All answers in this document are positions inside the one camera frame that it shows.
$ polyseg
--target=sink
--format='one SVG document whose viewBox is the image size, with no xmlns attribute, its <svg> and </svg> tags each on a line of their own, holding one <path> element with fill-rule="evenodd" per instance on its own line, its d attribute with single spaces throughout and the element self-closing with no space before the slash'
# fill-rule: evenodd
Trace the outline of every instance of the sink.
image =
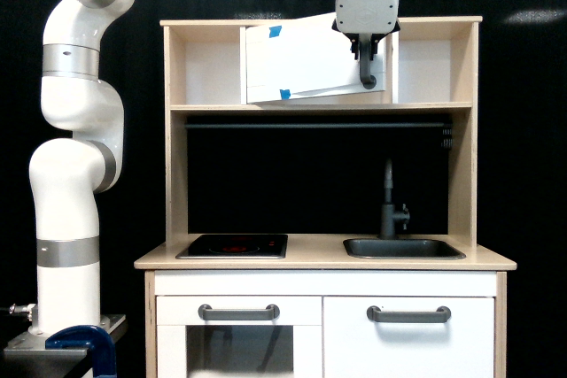
<svg viewBox="0 0 567 378">
<path fill-rule="evenodd" d="M 349 256 L 359 258 L 465 258 L 448 243 L 432 239 L 346 239 L 343 244 Z"/>
</svg>

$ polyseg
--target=drawer handle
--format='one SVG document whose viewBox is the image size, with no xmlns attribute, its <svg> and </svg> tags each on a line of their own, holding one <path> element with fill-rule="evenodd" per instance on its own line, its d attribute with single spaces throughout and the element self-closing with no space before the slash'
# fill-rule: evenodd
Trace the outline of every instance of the drawer handle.
<svg viewBox="0 0 567 378">
<path fill-rule="evenodd" d="M 366 315 L 369 320 L 382 323 L 446 323 L 451 311 L 442 305 L 436 312 L 382 312 L 372 305 Z"/>
<path fill-rule="evenodd" d="M 198 317 L 202 320 L 274 320 L 280 315 L 277 305 L 269 305 L 263 310 L 222 310 L 210 305 L 198 308 Z"/>
</svg>

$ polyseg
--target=stovetop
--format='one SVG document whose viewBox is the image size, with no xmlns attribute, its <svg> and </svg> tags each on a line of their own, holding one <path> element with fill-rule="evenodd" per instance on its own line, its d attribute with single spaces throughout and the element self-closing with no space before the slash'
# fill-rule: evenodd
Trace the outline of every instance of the stovetop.
<svg viewBox="0 0 567 378">
<path fill-rule="evenodd" d="M 205 234 L 176 258 L 285 258 L 287 235 Z"/>
</svg>

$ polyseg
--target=toy kitchen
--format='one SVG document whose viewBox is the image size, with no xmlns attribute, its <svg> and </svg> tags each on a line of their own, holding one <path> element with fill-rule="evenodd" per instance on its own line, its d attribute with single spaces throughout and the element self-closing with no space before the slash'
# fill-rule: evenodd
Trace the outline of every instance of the toy kitchen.
<svg viewBox="0 0 567 378">
<path fill-rule="evenodd" d="M 167 236 L 135 264 L 148 378 L 506 376 L 517 265 L 477 244 L 482 19 L 400 18 L 372 90 L 330 19 L 162 21 Z"/>
</svg>

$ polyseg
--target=black faucet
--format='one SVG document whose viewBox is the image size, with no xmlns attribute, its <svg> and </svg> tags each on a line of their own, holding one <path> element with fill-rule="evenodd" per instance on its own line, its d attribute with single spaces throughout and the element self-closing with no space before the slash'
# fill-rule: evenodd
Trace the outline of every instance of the black faucet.
<svg viewBox="0 0 567 378">
<path fill-rule="evenodd" d="M 392 160 L 388 158 L 384 170 L 384 203 L 382 204 L 380 239 L 397 239 L 395 224 L 401 222 L 405 230 L 409 222 L 409 210 L 405 204 L 401 212 L 396 212 L 396 206 L 392 203 L 392 188 Z"/>
</svg>

